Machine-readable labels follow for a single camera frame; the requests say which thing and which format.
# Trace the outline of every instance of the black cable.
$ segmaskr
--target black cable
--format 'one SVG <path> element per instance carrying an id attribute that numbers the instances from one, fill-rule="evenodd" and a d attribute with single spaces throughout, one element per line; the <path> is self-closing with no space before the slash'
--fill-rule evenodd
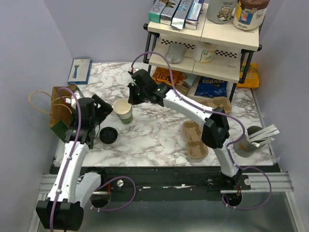
<path id="1" fill-rule="evenodd" d="M 98 125 L 98 132 L 97 132 L 97 135 L 95 136 L 95 139 L 97 138 L 98 134 L 100 133 L 100 126 L 101 126 L 101 124 Z"/>

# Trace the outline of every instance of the white shelf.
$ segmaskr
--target white shelf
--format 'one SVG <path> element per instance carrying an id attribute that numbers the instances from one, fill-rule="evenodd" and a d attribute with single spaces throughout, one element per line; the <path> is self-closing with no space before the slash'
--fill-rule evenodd
<path id="1" fill-rule="evenodd" d="M 208 4 L 204 4 L 204 10 L 207 12 Z M 246 31 L 238 29 L 233 24 L 233 19 L 225 24 L 215 24 L 205 20 L 201 41 L 257 51 L 259 47 L 259 29 Z"/>
<path id="2" fill-rule="evenodd" d="M 213 55 L 212 60 L 209 63 L 199 64 L 192 58 L 193 48 L 197 43 L 196 41 L 161 34 L 157 39 L 154 51 L 165 56 L 169 50 L 169 44 L 175 42 L 186 45 L 187 49 L 181 63 L 170 64 L 173 70 L 207 76 L 233 83 L 239 81 L 240 49 L 219 45 L 217 48 L 218 54 Z M 163 68 L 168 67 L 166 62 L 158 55 L 151 55 L 149 64 Z"/>
<path id="3" fill-rule="evenodd" d="M 189 40 L 203 41 L 229 47 L 257 51 L 259 47 L 258 28 L 250 31 L 240 30 L 233 24 L 233 19 L 225 24 L 215 24 L 206 17 L 208 4 L 204 3 L 197 30 L 173 29 L 168 25 L 150 22 L 148 31 L 181 37 Z"/>
<path id="4" fill-rule="evenodd" d="M 207 4 L 203 5 L 203 11 L 201 12 L 201 15 L 198 19 L 198 26 L 196 30 L 191 30 L 191 29 L 182 29 L 182 30 L 177 30 L 173 29 L 169 25 L 161 24 L 161 23 L 154 23 L 150 22 L 148 25 L 148 31 L 150 32 L 156 32 L 160 34 L 166 34 L 166 35 L 171 35 L 171 36 L 176 36 L 176 37 L 181 37 L 189 40 L 201 40 L 202 32 L 203 32 L 203 27 L 204 27 L 204 22 L 206 18 L 206 10 L 207 10 Z"/>

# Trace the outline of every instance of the checkered pattern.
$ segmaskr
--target checkered pattern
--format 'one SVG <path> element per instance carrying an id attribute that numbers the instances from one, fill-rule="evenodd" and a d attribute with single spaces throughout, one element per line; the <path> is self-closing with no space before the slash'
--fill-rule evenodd
<path id="1" fill-rule="evenodd" d="M 189 43 L 180 43 L 180 42 L 177 42 L 177 41 L 170 41 L 170 40 L 165 40 L 165 39 L 162 39 L 161 41 L 162 44 L 172 44 L 172 43 L 175 43 L 175 44 L 182 44 L 184 45 L 187 49 L 194 49 L 195 45 L 194 44 L 189 44 Z"/>
<path id="2" fill-rule="evenodd" d="M 232 53 L 232 52 L 225 52 L 225 51 L 219 51 L 216 50 L 216 55 L 220 55 L 220 56 L 225 56 L 225 57 L 230 57 L 230 58 L 237 58 L 237 53 Z"/>

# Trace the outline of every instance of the white marble table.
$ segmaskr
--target white marble table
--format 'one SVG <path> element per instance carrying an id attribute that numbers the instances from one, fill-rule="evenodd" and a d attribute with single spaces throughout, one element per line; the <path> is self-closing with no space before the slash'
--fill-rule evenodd
<path id="1" fill-rule="evenodd" d="M 87 97 L 97 94 L 104 101 L 113 105 L 119 98 L 128 98 L 128 83 L 131 77 L 127 73 L 130 63 L 94 63 L 88 85 L 79 85 Z M 147 69 L 143 63 L 135 67 Z M 249 89 L 236 89 L 232 101 L 232 115 L 239 118 L 245 127 L 261 122 L 256 105 Z M 219 166 L 214 151 L 209 148 L 205 159 L 191 159 L 185 148 L 186 137 L 183 135 L 182 123 L 188 118 L 174 110 L 159 105 L 144 103 L 133 106 L 133 122 L 124 125 L 112 112 L 101 124 L 103 127 L 114 127 L 118 138 L 107 145 L 97 138 L 94 148 L 89 151 L 83 166 Z M 240 125 L 228 119 L 230 138 L 240 135 Z M 64 144 L 59 143 L 55 166 L 62 162 Z M 272 165 L 269 147 L 265 146 L 249 158 L 235 154 L 239 165 Z"/>

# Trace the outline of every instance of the gray floor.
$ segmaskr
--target gray floor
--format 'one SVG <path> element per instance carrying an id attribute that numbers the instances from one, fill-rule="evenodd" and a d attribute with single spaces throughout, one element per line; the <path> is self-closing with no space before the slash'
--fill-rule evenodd
<path id="1" fill-rule="evenodd" d="M 241 206 L 261 203 L 267 194 L 247 194 Z M 110 203 L 108 207 L 123 203 Z M 117 212 L 86 207 L 79 232 L 296 232 L 285 193 L 275 193 L 264 207 L 250 211 L 221 202 L 133 202 Z"/>

